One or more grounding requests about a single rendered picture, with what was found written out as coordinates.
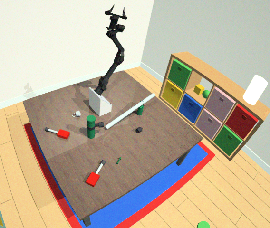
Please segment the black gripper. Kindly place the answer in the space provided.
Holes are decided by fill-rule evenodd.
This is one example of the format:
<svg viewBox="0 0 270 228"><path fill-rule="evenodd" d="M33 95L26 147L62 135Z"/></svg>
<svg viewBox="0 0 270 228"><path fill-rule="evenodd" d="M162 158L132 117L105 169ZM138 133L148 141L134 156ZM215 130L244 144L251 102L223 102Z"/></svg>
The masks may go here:
<svg viewBox="0 0 270 228"><path fill-rule="evenodd" d="M111 13L113 7L114 7L114 5L112 6L112 8L111 8L110 10L105 11L105 14L106 14L106 15L116 15L116 14ZM123 14L122 14L122 16L121 16L121 15L116 15L116 16L119 16L120 18L122 18L122 19L124 19L124 20L127 20L127 16L125 15L125 10L124 10L124 9L123 9ZM117 24L117 22L114 21L114 20L111 21L110 23Z"/></svg>

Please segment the green cylinder with cap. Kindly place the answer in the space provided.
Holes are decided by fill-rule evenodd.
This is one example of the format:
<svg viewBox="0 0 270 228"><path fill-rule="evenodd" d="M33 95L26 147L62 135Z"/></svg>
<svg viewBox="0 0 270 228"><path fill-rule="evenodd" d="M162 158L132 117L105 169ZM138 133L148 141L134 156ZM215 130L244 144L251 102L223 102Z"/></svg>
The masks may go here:
<svg viewBox="0 0 270 228"><path fill-rule="evenodd" d="M88 127L91 127L91 128L94 127L95 121L96 121L95 116L93 116L93 115L87 116L87 126ZM95 137L95 129L93 129L93 130L87 129L87 136L90 139L94 138Z"/></svg>

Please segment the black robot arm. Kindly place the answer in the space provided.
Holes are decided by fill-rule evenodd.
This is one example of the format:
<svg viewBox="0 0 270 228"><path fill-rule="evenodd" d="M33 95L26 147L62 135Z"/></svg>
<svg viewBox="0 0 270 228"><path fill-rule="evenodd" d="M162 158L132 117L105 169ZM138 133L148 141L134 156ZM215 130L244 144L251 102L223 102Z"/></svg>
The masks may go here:
<svg viewBox="0 0 270 228"><path fill-rule="evenodd" d="M119 18L119 16L112 15L112 16L110 16L109 19L111 21L114 20L117 22L118 18ZM106 34L114 42L114 44L117 46L118 52L117 52L116 57L114 59L114 63L112 64L110 69L107 71L105 76L100 78L100 80L98 82L98 87L94 90L100 96L103 93L103 91L106 90L106 85L108 84L108 80L109 80L110 76L112 75L112 73L114 72L114 70L116 69L116 67L124 61L124 48L120 44L119 40L116 38L116 34L118 32L123 32L125 29L125 26L121 25L121 24L110 23L109 27L106 27L106 28L108 30Z"/></svg>

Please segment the white long pipe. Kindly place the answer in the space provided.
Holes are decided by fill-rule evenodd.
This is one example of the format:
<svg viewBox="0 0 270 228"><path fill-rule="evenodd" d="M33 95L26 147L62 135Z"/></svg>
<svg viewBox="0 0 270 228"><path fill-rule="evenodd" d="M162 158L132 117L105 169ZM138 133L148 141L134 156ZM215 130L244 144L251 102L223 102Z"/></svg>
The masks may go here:
<svg viewBox="0 0 270 228"><path fill-rule="evenodd" d="M113 121L111 121L108 125L105 126L105 128L108 130L114 124L116 124L117 122L119 122L120 120L122 120L123 118L125 118L127 115L129 115L130 113L132 113L134 110L136 110L137 108L139 108L140 106L142 106L144 103L146 103L147 101L149 101L150 99L152 99L155 96L156 96L155 93L152 93L147 98L145 98L143 101L139 102L138 104L136 104L135 106L133 106L132 108L130 108L129 110L127 110L125 113L123 113L122 115L120 115L119 117L117 117L116 119L114 119Z"/></svg>

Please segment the green cylinder with hook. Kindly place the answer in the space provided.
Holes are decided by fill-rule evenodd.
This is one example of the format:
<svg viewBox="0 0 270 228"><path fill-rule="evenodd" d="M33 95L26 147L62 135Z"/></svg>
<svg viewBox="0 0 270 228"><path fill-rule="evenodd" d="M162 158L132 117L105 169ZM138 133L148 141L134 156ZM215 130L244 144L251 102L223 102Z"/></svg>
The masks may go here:
<svg viewBox="0 0 270 228"><path fill-rule="evenodd" d="M144 104L143 104L144 105ZM143 108L144 108L144 106L140 106L139 108L138 108L138 110L137 110L137 115L142 115L142 112L143 112Z"/></svg>

